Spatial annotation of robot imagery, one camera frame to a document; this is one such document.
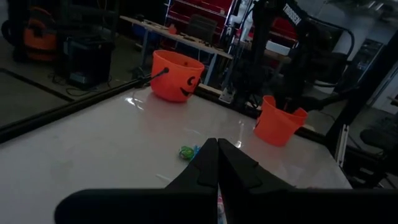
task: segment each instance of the table surface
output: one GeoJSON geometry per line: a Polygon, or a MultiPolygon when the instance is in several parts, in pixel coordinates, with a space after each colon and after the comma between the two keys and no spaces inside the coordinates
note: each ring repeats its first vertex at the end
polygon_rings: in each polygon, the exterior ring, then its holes
{"type": "Polygon", "coordinates": [[[169,103],[131,90],[0,145],[0,223],[53,223],[53,211],[82,189],[162,188],[187,166],[181,146],[226,138],[300,188],[350,188],[328,150],[294,136],[273,147],[255,120],[193,96],[169,103]]]}
{"type": "Polygon", "coordinates": [[[221,55],[221,56],[226,57],[228,59],[233,59],[232,55],[230,55],[230,54],[228,54],[228,53],[226,53],[226,52],[224,52],[224,51],[222,51],[220,49],[216,49],[216,48],[210,47],[210,46],[208,47],[204,43],[200,42],[201,41],[200,39],[197,39],[195,37],[191,37],[191,36],[186,35],[186,37],[189,37],[190,39],[194,40],[194,41],[192,41],[192,40],[184,39],[184,36],[182,36],[182,35],[171,34],[171,33],[169,33],[169,28],[168,27],[162,26],[160,24],[156,24],[156,23],[151,22],[151,21],[140,22],[140,21],[138,21],[136,19],[132,19],[132,18],[129,18],[129,17],[126,17],[126,16],[120,16],[120,18],[125,20],[125,21],[129,21],[129,22],[131,22],[133,24],[140,25],[140,26],[148,29],[149,31],[156,32],[156,33],[161,34],[163,36],[166,36],[166,37],[168,37],[170,39],[177,40],[177,41],[179,41],[181,43],[184,43],[184,44],[187,44],[187,45],[191,45],[191,46],[196,47],[198,49],[204,50],[204,51],[206,51],[208,53],[218,54],[218,55],[221,55]]]}

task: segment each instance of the green toy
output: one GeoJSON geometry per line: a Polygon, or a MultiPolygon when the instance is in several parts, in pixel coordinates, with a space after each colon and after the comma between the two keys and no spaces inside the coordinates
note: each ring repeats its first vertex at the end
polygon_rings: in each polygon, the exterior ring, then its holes
{"type": "Polygon", "coordinates": [[[190,161],[193,159],[195,151],[188,146],[182,146],[178,151],[178,154],[182,159],[190,161]]]}

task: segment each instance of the small toy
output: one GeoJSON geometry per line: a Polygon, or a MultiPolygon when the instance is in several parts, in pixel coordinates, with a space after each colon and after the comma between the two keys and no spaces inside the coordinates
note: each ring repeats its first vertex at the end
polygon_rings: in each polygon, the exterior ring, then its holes
{"type": "Polygon", "coordinates": [[[199,146],[194,146],[193,149],[188,146],[182,146],[180,150],[178,150],[178,154],[182,159],[191,161],[195,155],[198,154],[199,150],[199,146]]]}
{"type": "Polygon", "coordinates": [[[195,151],[188,146],[182,146],[178,151],[178,154],[182,159],[190,161],[193,159],[195,151]]]}

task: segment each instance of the black pole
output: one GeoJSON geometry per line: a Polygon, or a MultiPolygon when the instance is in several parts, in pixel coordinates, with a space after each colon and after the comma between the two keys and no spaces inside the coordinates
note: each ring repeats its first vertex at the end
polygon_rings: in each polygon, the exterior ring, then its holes
{"type": "Polygon", "coordinates": [[[326,134],[326,146],[332,155],[335,154],[336,142],[340,129],[344,124],[350,125],[361,112],[366,102],[372,97],[384,77],[390,72],[398,61],[398,32],[394,34],[389,43],[379,54],[371,68],[364,74],[364,80],[358,90],[349,98],[347,105],[326,134]]]}

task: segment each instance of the orange bucket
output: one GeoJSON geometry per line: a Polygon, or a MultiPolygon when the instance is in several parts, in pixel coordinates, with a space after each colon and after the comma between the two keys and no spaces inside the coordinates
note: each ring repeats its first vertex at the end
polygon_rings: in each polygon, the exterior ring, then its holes
{"type": "Polygon", "coordinates": [[[262,98],[261,115],[257,119],[254,134],[274,146],[285,146],[294,132],[304,125],[308,113],[299,108],[293,114],[275,107],[273,96],[262,98]]]}
{"type": "Polygon", "coordinates": [[[186,102],[200,82],[205,66],[201,62],[168,50],[156,50],[152,66],[150,87],[153,92],[168,101],[186,102]],[[168,73],[155,77],[165,68],[168,73]]]}

